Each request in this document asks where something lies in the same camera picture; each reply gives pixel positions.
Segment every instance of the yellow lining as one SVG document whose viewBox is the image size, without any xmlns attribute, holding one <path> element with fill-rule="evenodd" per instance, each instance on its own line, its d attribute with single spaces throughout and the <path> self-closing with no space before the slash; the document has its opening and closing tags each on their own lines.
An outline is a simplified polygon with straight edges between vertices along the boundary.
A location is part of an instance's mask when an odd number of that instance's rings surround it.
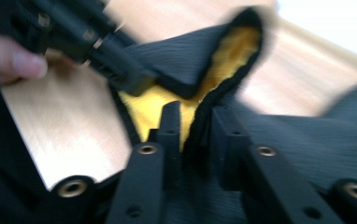
<svg viewBox="0 0 357 224">
<path fill-rule="evenodd" d="M 219 44 L 212 56 L 212 65 L 203 80 L 199 92 L 185 100 L 160 86 L 153 86 L 138 97 L 121 91 L 120 97 L 128 106 L 129 114 L 142 141 L 146 141 L 150 129 L 159 126 L 162 107 L 172 101 L 181 101 L 181 145 L 188 136 L 193 114 L 202 99 L 236 70 L 246 64 L 257 51 L 260 33 L 252 27 L 233 28 Z"/>
</svg>

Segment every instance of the black fabric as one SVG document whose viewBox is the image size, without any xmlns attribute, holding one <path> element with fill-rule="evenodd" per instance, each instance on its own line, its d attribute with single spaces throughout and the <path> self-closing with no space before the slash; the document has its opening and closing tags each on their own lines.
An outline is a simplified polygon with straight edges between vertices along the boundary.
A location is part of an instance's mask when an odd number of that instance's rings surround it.
<svg viewBox="0 0 357 224">
<path fill-rule="evenodd" d="M 250 70 L 259 60 L 262 52 L 264 37 L 263 24 L 255 10 L 248 9 L 242 12 L 233 20 L 230 26 L 251 26 L 256 28 L 260 32 L 259 48 L 258 51 L 249 58 L 248 62 L 236 71 L 233 77 L 224 80 L 216 89 L 212 90 L 196 109 L 189 137 L 184 143 L 183 157 L 185 163 L 199 161 L 205 157 L 205 151 L 199 151 L 199 153 L 197 153 L 197 151 L 203 139 L 204 130 L 207 128 L 212 107 L 225 95 L 229 94 L 229 92 L 233 92 L 237 89 L 241 81 L 250 73 Z"/>
<path fill-rule="evenodd" d="M 129 55 L 158 74 L 158 84 L 188 99 L 199 90 L 210 66 L 210 56 L 227 32 L 228 25 L 209 27 L 149 44 L 133 45 Z"/>
<path fill-rule="evenodd" d="M 26 223 L 46 194 L 0 93 L 0 223 Z"/>
<path fill-rule="evenodd" d="M 307 181 L 329 189 L 337 179 L 357 179 L 357 88 L 315 118 L 232 107 L 254 144 L 279 149 Z"/>
</svg>

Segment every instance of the wooden table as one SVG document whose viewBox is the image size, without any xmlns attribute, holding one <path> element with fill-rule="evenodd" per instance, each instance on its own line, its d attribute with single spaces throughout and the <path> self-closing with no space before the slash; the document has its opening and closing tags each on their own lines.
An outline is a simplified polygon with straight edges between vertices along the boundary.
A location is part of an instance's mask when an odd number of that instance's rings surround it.
<svg viewBox="0 0 357 224">
<path fill-rule="evenodd" d="M 150 42 L 222 23 L 243 2 L 114 0 L 106 13 Z M 245 2 L 275 8 L 271 0 Z M 272 41 L 239 91 L 240 101 L 262 113 L 314 116 L 357 83 L 356 64 L 272 21 L 280 26 L 269 29 Z M 70 175 L 100 181 L 124 167 L 130 150 L 122 123 L 106 81 L 90 68 L 70 68 L 55 56 L 45 78 L 5 86 L 2 93 L 48 188 Z"/>
</svg>

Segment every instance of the black plastic bar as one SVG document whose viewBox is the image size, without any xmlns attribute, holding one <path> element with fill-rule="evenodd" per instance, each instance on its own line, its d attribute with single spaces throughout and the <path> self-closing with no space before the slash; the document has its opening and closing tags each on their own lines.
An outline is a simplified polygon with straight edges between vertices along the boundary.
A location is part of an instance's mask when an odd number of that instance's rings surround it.
<svg viewBox="0 0 357 224">
<path fill-rule="evenodd" d="M 108 224 L 156 224 L 163 207 L 164 149 L 151 142 L 134 147 L 111 202 Z"/>
<path fill-rule="evenodd" d="M 252 146 L 243 158 L 274 223 L 343 223 L 276 149 Z"/>
<path fill-rule="evenodd" d="M 213 108 L 210 154 L 221 186 L 227 190 L 243 189 L 243 168 L 240 157 L 251 146 L 249 135 L 237 121 L 233 110 L 227 105 Z"/>
<path fill-rule="evenodd" d="M 181 165 L 179 107 L 179 101 L 164 106 L 156 136 L 157 142 L 164 146 L 164 187 L 166 189 L 174 189 L 179 184 Z"/>
</svg>

